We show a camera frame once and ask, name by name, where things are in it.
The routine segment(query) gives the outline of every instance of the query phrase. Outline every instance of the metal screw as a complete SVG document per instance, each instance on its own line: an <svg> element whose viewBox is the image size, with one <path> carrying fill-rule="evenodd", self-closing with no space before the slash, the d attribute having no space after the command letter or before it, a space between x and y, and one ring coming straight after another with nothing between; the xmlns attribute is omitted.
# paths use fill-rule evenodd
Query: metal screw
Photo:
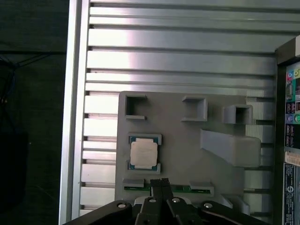
<svg viewBox="0 0 300 225"><path fill-rule="evenodd" d="M118 205L118 207L119 207L119 208L125 208L126 205L121 203L121 204Z"/></svg>
<svg viewBox="0 0 300 225"><path fill-rule="evenodd" d="M205 203L205 204L204 204L204 207L205 207L205 208L208 208L208 209L209 209L209 208L212 208L212 204L210 204L210 203Z"/></svg>
<svg viewBox="0 0 300 225"><path fill-rule="evenodd" d="M179 199L179 198L173 198L173 199L172 199L172 202L178 203L178 202L180 202L180 199Z"/></svg>

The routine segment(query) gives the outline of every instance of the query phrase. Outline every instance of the dark background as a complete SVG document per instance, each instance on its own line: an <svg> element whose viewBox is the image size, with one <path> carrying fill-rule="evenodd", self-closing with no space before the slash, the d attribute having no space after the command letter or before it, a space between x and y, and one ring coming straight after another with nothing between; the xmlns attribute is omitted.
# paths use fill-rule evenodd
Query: dark background
<svg viewBox="0 0 300 225"><path fill-rule="evenodd" d="M0 5L0 51L67 50L68 0L0 0ZM17 62L32 55L6 56ZM26 196L0 215L2 225L58 223L65 67L66 56L53 55L16 72L7 110L29 134ZM0 76L6 74L0 67Z"/></svg>

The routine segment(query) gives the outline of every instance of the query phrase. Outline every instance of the gray plastic block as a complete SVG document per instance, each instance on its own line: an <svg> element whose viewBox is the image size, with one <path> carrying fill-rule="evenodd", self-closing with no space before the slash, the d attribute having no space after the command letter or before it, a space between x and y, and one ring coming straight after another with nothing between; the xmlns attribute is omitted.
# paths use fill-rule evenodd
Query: gray plastic block
<svg viewBox="0 0 300 225"><path fill-rule="evenodd" d="M158 145L161 145L162 136L160 134L140 134L140 133L129 133L128 134L128 143L131 144L130 137L137 137L137 138L152 138L158 139Z"/></svg>
<svg viewBox="0 0 300 225"><path fill-rule="evenodd" d="M125 101L125 118L131 120L145 120L146 116L137 115L136 106L147 100L146 95L131 94L126 96Z"/></svg>
<svg viewBox="0 0 300 225"><path fill-rule="evenodd" d="M144 182L145 182L144 179L124 179L123 186L133 187L133 188L143 188Z"/></svg>
<svg viewBox="0 0 300 225"><path fill-rule="evenodd" d="M210 191L207 196L213 197L215 194L215 188L210 182L197 182L197 181L190 181L189 186L192 190L208 190Z"/></svg>
<svg viewBox="0 0 300 225"><path fill-rule="evenodd" d="M250 206L244 202L241 196L238 195L223 195L233 204L233 209L241 213L250 215Z"/></svg>
<svg viewBox="0 0 300 225"><path fill-rule="evenodd" d="M125 116L126 100L130 96L147 96L134 101L134 115L146 116L146 120L129 120ZM182 118L197 118L199 99L208 103L206 122L182 122ZM206 95L190 93L122 92L119 95L118 134L116 156L115 198L130 200L147 196L147 191L124 190L124 179L169 178L171 185L189 185L190 181L209 181L214 186L214 197L202 193L175 193L197 205L205 200L218 200L220 194L242 195L244 192L244 168L234 167L222 158L201 148L201 130L213 130L231 135L245 135L245 126L229 126L222 123L223 107L246 104L244 96ZM157 139L160 174L143 170L128 170L130 160L129 136Z"/></svg>
<svg viewBox="0 0 300 225"><path fill-rule="evenodd" d="M157 170L146 170L146 169L130 169L130 162L126 162L126 171L131 174L160 174L160 163L157 164Z"/></svg>
<svg viewBox="0 0 300 225"><path fill-rule="evenodd" d="M186 103L186 107L191 106L190 109L187 110L189 114L186 117L183 117L181 121L207 121L207 100L203 97L199 96L185 96L182 101Z"/></svg>
<svg viewBox="0 0 300 225"><path fill-rule="evenodd" d="M220 195L218 202L224 206L229 207L230 209L233 208L233 203L225 195Z"/></svg>
<svg viewBox="0 0 300 225"><path fill-rule="evenodd" d="M223 123L252 124L253 107L251 105L230 105L223 108Z"/></svg>
<svg viewBox="0 0 300 225"><path fill-rule="evenodd" d="M221 157L233 166L260 165L261 141L256 137L233 136L201 130L201 148Z"/></svg>

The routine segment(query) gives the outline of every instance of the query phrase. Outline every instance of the metal surface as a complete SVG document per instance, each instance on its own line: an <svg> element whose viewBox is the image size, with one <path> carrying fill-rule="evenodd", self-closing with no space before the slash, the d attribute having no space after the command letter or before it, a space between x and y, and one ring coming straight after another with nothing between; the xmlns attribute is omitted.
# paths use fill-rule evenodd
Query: metal surface
<svg viewBox="0 0 300 225"><path fill-rule="evenodd" d="M72 53L73 62L67 63L72 79L66 80L62 147L61 190L73 188L73 198L68 198L73 201L73 218L81 208L95 209L91 194L80 196L82 188L93 187L99 190L97 199L106 199L103 190L114 186L110 170L114 170L117 102L124 90L247 96L255 125L247 125L246 134L262 141L261 165L273 165L273 52L299 33L299 1L91 2L92 7L83 0L82 14L70 13L70 20L76 17L77 23L69 23L69 33L73 29L78 37L75 29L81 29L80 39L68 43L68 55L71 46L78 49L79 44L80 53ZM78 12L81 1L71 1L70 6ZM77 78L78 94L70 85ZM76 121L71 120L74 109ZM268 172L256 171L260 168L247 171L244 199L251 212L269 212L270 195L261 194L261 188L270 187L261 180ZM82 187L82 178L88 187ZM61 209L67 204L65 193L61 191ZM66 213L70 208L60 210L60 216Z"/></svg>
<svg viewBox="0 0 300 225"><path fill-rule="evenodd" d="M80 189L81 189L81 167L82 167L82 146L83 146L83 108L84 108L84 84L86 74L86 54L88 38L88 17L89 1L82 0L81 32L79 45L78 62L78 85L76 102L76 128L74 146L74 174L73 174L73 197L72 197L72 219L79 216L80 209Z"/></svg>
<svg viewBox="0 0 300 225"><path fill-rule="evenodd" d="M174 203L180 202L179 198L173 198L172 201L173 201Z"/></svg>
<svg viewBox="0 0 300 225"><path fill-rule="evenodd" d="M81 1L71 0L69 5L65 98L62 129L59 224L71 219L75 112L77 94L78 53L81 20Z"/></svg>
<svg viewBox="0 0 300 225"><path fill-rule="evenodd" d="M209 209L209 208L212 208L212 204L210 204L210 203L205 203L205 204L204 204L204 207L205 207L205 208L208 208L208 209Z"/></svg>

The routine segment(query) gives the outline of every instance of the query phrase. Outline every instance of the black cable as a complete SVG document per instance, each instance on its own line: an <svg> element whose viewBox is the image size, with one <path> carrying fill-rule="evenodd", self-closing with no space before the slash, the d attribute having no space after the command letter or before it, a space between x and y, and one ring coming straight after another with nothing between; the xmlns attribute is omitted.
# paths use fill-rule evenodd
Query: black cable
<svg viewBox="0 0 300 225"><path fill-rule="evenodd" d="M36 60L34 60L34 61L25 63L24 65L18 65L18 68L21 68L21 67L27 66L27 65L29 65L29 64L31 64L31 63L40 61L40 60L45 59L45 58L47 58L47 57L49 57L49 56L51 56L51 55L44 55L44 56L40 57L39 59L36 59Z"/></svg>
<svg viewBox="0 0 300 225"><path fill-rule="evenodd" d="M0 53L2 54L6 54L6 53L11 53L9 52L3 52L0 51ZM2 60L4 62L4 65L7 66L8 68L12 69L12 72L9 73L7 75L7 78L3 78L0 77L1 79L5 80L4 86L3 86L3 90L2 93L0 95L0 112L2 112L1 114L1 118L0 118L0 131L2 128L2 124L4 121L4 118L8 121L9 125L11 126L13 132L15 133L15 126L13 121L11 120L8 112L6 111L6 104L7 104L7 98L10 94L10 92L13 90L13 83L15 82L15 71L19 68L22 68L24 66L27 66L31 63L40 61L42 59L45 59L51 55L56 55L56 54L65 54L63 52L30 52L31 54L37 54L36 56L30 57L28 59L22 60L18 63L13 63L12 61L10 61L10 59L6 56L0 56L0 60Z"/></svg>
<svg viewBox="0 0 300 225"><path fill-rule="evenodd" d="M32 60L32 59L37 58L37 57L40 57L40 56L42 56L42 55L35 55L35 56L32 56L32 57L30 57L30 58L28 58L28 59L25 59L25 60L22 60L22 61L20 61L20 62L17 62L16 64L18 65L18 64L20 64L20 63L23 63L23 62Z"/></svg>
<svg viewBox="0 0 300 225"><path fill-rule="evenodd" d="M5 58L7 60L8 63L13 64L12 61L9 60L9 58L5 55L2 55L3 58Z"/></svg>

